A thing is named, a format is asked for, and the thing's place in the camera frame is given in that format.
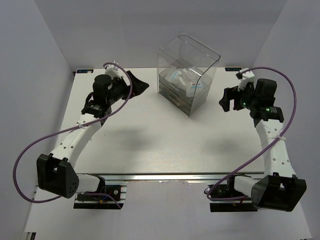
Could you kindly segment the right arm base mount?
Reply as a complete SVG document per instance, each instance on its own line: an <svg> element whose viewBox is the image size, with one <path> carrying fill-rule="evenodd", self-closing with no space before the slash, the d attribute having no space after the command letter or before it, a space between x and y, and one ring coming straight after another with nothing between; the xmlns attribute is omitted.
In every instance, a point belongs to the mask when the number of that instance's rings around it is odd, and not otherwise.
<svg viewBox="0 0 320 240"><path fill-rule="evenodd" d="M241 192L232 190L227 183L220 184L209 195L209 207L211 213L241 213L257 212L249 197Z"/></svg>

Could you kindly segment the blue table label left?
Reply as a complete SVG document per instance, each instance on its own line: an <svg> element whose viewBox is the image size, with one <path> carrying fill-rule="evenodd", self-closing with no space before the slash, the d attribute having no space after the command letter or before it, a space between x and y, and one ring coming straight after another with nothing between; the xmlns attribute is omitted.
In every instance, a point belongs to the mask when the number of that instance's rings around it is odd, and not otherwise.
<svg viewBox="0 0 320 240"><path fill-rule="evenodd" d="M78 69L76 71L77 74L92 74L93 72L93 69Z"/></svg>

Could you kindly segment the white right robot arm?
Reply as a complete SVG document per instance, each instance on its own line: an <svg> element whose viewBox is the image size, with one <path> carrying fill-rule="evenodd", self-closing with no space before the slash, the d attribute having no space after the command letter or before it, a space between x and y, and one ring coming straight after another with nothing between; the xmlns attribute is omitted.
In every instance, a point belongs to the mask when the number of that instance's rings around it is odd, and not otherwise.
<svg viewBox="0 0 320 240"><path fill-rule="evenodd" d="M236 174L229 178L226 195L236 200L245 195L255 208L291 212L307 189L304 179L297 177L281 133L284 130L282 109L274 105L277 83L260 78L257 83L249 81L245 87L224 89L219 101L225 112L234 102L234 110L249 110L259 136L264 160L264 174L260 180Z"/></svg>

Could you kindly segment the clear packet blue label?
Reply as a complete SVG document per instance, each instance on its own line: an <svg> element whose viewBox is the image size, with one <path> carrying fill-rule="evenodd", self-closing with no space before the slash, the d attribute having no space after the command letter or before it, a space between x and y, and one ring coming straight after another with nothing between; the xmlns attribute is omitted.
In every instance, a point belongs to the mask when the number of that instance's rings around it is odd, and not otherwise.
<svg viewBox="0 0 320 240"><path fill-rule="evenodd" d="M164 79L181 91L185 91L185 95L188 98L193 98L196 94L196 89L201 90L203 88L200 80L201 76L202 72L194 66L187 68L171 67Z"/></svg>

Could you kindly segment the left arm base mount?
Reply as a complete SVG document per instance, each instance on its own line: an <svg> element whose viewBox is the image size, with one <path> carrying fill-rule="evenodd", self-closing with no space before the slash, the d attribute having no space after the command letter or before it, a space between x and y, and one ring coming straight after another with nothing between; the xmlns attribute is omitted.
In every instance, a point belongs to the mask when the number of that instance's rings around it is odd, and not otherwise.
<svg viewBox="0 0 320 240"><path fill-rule="evenodd" d="M121 210L127 194L127 183L107 180L95 192L82 192L75 195L74 209L82 210Z"/></svg>

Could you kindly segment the blue table label right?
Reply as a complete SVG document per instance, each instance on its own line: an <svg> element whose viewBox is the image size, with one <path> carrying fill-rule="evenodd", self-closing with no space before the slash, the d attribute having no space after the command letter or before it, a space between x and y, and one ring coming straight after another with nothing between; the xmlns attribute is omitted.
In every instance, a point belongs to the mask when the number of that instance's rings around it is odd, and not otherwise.
<svg viewBox="0 0 320 240"><path fill-rule="evenodd" d="M225 67L224 69L226 72L239 72L242 70L241 67Z"/></svg>

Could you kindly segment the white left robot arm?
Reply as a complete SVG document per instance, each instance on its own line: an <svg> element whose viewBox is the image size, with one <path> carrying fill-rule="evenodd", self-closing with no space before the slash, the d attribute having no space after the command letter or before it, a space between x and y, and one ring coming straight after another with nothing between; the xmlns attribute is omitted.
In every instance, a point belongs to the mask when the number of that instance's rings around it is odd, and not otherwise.
<svg viewBox="0 0 320 240"><path fill-rule="evenodd" d="M126 74L131 80L130 85L114 70L94 78L92 92L85 99L76 129L70 131L49 154L41 154L36 161L40 189L67 199L86 192L96 200L105 196L102 177L77 174L74 167L87 143L106 122L106 116L112 113L112 105L118 100L139 96L149 87L130 71Z"/></svg>

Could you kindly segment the aluminium table edge rail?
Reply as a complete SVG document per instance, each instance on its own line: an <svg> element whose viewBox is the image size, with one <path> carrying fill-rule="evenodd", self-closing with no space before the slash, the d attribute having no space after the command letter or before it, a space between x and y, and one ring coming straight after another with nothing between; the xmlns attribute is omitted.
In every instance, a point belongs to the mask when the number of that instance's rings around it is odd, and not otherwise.
<svg viewBox="0 0 320 240"><path fill-rule="evenodd" d="M105 179L106 185L126 185L129 182L171 182L184 181L188 183L214 184L228 175L220 173L90 173Z"/></svg>

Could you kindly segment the blue table label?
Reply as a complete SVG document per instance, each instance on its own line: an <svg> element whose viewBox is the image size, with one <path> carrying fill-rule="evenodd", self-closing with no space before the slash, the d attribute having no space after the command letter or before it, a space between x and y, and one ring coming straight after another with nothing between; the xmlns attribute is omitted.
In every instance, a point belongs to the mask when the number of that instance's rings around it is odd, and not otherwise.
<svg viewBox="0 0 320 240"><path fill-rule="evenodd" d="M77 74L92 74L93 72L93 69L78 69L76 71Z"/></svg>
<svg viewBox="0 0 320 240"><path fill-rule="evenodd" d="M225 67L224 69L226 72L239 72L242 70L241 67Z"/></svg>

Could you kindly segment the clear acrylic makeup organizer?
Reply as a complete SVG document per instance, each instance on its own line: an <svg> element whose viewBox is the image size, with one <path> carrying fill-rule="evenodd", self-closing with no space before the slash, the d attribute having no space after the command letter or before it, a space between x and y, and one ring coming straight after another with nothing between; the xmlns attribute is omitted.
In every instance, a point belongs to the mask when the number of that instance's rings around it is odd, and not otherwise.
<svg viewBox="0 0 320 240"><path fill-rule="evenodd" d="M209 95L221 54L187 34L157 52L157 92L190 117Z"/></svg>

